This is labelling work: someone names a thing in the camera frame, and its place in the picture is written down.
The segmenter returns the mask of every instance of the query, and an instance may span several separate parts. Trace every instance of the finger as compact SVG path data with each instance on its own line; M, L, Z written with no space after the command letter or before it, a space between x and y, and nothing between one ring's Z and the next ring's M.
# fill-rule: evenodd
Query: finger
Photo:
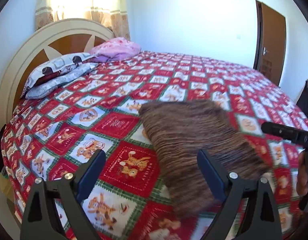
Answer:
M298 158L299 168L301 168L304 165L304 154L305 154L305 150L299 154L299 158Z
M298 172L298 182L296 190L300 196L304 196L308 192L308 175L305 166L301 166Z

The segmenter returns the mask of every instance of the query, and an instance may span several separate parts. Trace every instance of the curtain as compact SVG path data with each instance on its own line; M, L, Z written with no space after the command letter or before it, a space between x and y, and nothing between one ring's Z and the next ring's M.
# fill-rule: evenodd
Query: curtain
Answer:
M101 23L115 36L130 40L126 0L37 0L35 29L68 18L84 18Z

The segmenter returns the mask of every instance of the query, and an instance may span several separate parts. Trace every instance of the pink blanket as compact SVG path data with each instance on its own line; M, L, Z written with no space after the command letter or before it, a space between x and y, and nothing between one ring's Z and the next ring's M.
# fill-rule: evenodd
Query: pink blanket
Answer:
M92 48L89 53L95 56L92 62L110 62L132 58L140 51L137 43L118 37Z

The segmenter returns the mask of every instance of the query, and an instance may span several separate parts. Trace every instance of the brown furry object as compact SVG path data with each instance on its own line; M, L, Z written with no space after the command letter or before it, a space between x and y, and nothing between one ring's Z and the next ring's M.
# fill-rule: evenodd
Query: brown furry object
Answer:
M212 101L150 102L139 110L145 131L158 155L161 175L179 218L215 204L200 172L199 149L242 178L257 179L268 166Z

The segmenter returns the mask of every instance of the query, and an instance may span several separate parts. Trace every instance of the headboard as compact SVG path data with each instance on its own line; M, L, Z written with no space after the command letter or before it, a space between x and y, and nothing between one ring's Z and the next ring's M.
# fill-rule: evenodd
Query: headboard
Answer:
M12 117L26 79L38 65L74 52L87 52L114 37L103 25L85 19L66 19L36 31L16 52L0 83L0 128Z

